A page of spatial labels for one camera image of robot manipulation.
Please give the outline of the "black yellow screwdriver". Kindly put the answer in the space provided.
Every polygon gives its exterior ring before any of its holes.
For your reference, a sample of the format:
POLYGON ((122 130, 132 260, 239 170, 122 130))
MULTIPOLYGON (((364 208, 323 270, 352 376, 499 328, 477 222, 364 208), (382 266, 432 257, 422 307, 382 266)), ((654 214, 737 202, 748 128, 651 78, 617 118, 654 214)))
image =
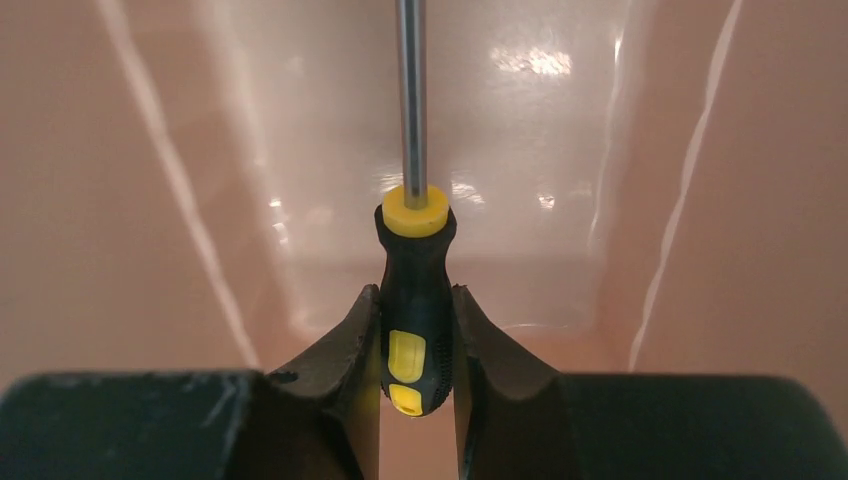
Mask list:
POLYGON ((422 417, 437 410, 452 388, 454 310, 446 257, 457 224, 447 195, 428 182, 425 4, 398 1, 395 7, 402 180, 375 211, 386 253, 379 300, 382 390, 399 412, 422 417))

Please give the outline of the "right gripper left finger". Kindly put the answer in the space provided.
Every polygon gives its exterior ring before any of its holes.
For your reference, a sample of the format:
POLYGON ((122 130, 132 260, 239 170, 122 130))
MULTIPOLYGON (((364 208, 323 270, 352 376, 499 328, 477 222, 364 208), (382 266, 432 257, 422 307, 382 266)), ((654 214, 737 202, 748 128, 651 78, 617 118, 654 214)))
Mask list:
POLYGON ((375 479, 378 290, 296 358, 249 369, 49 372, 1 398, 5 479, 375 479))

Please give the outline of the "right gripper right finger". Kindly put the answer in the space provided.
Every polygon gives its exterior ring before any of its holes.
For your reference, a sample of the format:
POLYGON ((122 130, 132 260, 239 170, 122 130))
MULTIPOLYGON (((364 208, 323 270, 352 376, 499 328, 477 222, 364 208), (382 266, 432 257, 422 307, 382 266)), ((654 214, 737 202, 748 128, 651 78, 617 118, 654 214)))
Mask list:
POLYGON ((560 372, 452 290, 462 479, 843 479, 819 401, 781 377, 560 372))

